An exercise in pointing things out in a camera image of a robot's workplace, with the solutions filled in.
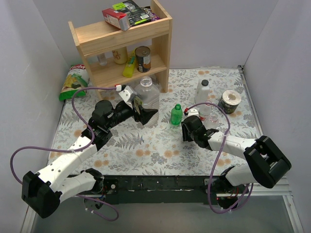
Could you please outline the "clear bottle blue white cap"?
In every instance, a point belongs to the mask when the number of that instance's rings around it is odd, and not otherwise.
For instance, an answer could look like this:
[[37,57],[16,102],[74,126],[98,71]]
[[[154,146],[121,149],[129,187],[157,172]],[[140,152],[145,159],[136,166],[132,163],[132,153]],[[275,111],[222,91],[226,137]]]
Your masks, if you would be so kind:
[[211,113],[204,121],[204,126],[206,129],[217,129],[218,125],[219,119],[216,113]]

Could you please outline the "red white carton box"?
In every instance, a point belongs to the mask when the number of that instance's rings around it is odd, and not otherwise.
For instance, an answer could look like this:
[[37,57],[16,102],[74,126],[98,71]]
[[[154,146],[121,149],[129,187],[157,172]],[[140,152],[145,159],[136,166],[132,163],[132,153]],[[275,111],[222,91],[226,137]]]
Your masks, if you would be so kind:
[[112,8],[107,8],[102,10],[102,14],[105,22],[122,31],[127,31],[131,28],[128,15],[126,13],[116,11]]

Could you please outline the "tin can on shelf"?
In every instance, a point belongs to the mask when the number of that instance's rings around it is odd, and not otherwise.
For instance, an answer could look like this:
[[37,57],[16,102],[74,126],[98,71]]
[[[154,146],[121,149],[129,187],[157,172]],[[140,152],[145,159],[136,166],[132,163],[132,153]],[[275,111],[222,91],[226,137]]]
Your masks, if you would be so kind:
[[147,46],[140,46],[135,49],[137,70],[148,72],[151,69],[151,50]]

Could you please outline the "green chips bag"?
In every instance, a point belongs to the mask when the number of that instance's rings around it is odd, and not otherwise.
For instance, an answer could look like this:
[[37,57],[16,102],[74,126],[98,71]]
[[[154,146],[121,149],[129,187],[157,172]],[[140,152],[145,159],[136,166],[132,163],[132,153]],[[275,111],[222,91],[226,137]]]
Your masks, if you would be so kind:
[[89,75],[84,64],[77,64],[70,67],[65,79],[62,90],[59,94],[59,100],[71,99],[74,93],[85,87],[88,87]]

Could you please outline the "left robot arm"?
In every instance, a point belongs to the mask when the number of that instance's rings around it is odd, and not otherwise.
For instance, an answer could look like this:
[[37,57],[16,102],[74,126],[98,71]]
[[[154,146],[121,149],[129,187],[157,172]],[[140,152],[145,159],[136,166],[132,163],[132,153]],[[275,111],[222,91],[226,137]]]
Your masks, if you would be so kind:
[[111,128],[131,117],[145,125],[158,109],[144,108],[142,105],[130,107],[124,101],[114,107],[108,100],[99,101],[89,119],[89,127],[67,152],[37,173],[29,171],[24,175],[22,199],[40,217],[47,218],[68,198],[85,191],[99,194],[104,187],[104,176],[99,171],[89,168],[80,175],[69,175],[110,140]]

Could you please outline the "yellow bottle on shelf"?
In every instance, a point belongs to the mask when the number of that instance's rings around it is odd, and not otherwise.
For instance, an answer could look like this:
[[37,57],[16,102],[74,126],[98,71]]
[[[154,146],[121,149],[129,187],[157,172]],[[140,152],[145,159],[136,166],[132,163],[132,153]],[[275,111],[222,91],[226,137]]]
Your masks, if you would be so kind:
[[127,60],[127,63],[125,65],[122,75],[126,78],[131,78],[134,74],[136,63],[137,63],[136,54],[135,54],[135,51],[133,50]]

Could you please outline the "square clear bottle white cap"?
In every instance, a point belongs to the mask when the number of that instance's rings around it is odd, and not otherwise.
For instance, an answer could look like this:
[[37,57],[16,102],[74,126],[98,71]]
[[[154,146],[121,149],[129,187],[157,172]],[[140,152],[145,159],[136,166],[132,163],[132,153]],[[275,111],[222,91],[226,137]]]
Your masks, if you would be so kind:
[[159,89],[153,84],[149,76],[141,79],[140,84],[135,87],[137,96],[134,98],[134,106],[138,110],[141,105],[144,109],[158,109],[159,110]]

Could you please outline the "purple snack packet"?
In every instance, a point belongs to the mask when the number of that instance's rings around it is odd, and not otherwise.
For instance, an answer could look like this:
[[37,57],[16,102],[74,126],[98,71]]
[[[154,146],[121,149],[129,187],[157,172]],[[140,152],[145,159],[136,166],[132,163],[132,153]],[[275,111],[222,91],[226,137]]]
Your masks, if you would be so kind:
[[149,7],[143,7],[142,10],[151,18],[151,21],[157,21],[160,19]]

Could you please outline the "green plastic bottle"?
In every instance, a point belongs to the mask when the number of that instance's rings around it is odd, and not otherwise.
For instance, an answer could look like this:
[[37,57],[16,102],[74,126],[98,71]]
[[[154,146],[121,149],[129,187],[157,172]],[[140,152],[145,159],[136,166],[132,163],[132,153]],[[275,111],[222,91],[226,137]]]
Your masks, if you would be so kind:
[[170,122],[172,125],[179,125],[181,123],[183,116],[183,111],[180,104],[176,104],[174,108],[171,110],[171,119]]

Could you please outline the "floral table mat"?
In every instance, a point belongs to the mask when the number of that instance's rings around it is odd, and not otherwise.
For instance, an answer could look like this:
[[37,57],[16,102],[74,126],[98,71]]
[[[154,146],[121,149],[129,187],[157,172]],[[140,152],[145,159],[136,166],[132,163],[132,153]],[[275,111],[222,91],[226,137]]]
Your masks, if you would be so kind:
[[128,119],[112,129],[112,138],[95,155],[86,159],[73,174],[94,168],[105,175],[208,175],[221,174],[231,165],[242,166],[243,159],[228,153],[200,148],[182,139],[180,126],[170,123],[171,110],[179,103],[183,108],[194,103],[198,81],[209,81],[209,99],[218,103],[226,90],[237,91],[242,100],[237,110],[225,117],[219,114],[218,130],[242,138],[258,138],[261,130],[248,101],[245,81],[238,69],[171,69],[167,92],[160,94],[158,121],[145,128]]

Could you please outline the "white bottle black cap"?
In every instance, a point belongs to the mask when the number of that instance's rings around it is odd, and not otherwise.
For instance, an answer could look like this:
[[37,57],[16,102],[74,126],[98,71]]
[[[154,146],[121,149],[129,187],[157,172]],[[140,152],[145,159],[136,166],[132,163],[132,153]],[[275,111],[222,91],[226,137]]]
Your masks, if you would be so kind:
[[206,79],[199,80],[194,97],[195,104],[206,102],[208,100],[209,92],[209,81]]

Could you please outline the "small clear bottle on shelf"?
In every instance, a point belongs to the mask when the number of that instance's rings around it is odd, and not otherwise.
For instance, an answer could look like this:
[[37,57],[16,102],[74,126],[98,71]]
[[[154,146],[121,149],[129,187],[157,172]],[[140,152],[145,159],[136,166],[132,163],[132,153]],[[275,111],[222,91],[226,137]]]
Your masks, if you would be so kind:
[[97,55],[97,59],[101,66],[107,65],[107,59],[104,53]]

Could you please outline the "clear bottle red label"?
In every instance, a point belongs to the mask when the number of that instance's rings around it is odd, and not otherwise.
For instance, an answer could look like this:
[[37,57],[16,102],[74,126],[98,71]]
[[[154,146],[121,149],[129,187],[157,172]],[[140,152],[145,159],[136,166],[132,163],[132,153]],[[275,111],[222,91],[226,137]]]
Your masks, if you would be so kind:
[[206,101],[208,104],[202,104],[200,105],[199,107],[199,118],[201,121],[205,121],[206,118],[209,117],[209,115],[211,114],[212,112],[212,106],[210,105],[211,104],[211,101],[210,100],[207,100]]

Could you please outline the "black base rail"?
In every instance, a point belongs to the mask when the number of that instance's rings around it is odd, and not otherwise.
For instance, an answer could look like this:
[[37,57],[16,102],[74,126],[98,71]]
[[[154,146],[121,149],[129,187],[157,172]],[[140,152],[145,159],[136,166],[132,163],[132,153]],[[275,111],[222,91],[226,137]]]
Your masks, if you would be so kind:
[[216,185],[207,189],[208,176],[104,176],[103,181],[91,189],[86,186],[70,185],[77,179],[69,176],[58,188],[62,192],[61,200],[75,195],[103,197],[109,204],[130,203],[203,203],[216,205],[222,198],[237,200],[238,195],[247,194],[248,188],[243,184],[234,187]]

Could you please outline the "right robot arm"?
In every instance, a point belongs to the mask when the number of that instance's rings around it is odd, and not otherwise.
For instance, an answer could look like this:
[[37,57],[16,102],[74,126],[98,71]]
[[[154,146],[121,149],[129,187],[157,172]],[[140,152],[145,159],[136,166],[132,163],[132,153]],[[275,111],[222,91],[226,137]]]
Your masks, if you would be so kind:
[[273,188],[292,168],[289,159],[267,136],[246,139],[224,135],[219,130],[206,129],[197,116],[187,117],[181,126],[184,141],[194,141],[201,148],[226,152],[247,162],[245,166],[234,166],[221,174],[220,188],[226,193],[245,183]]

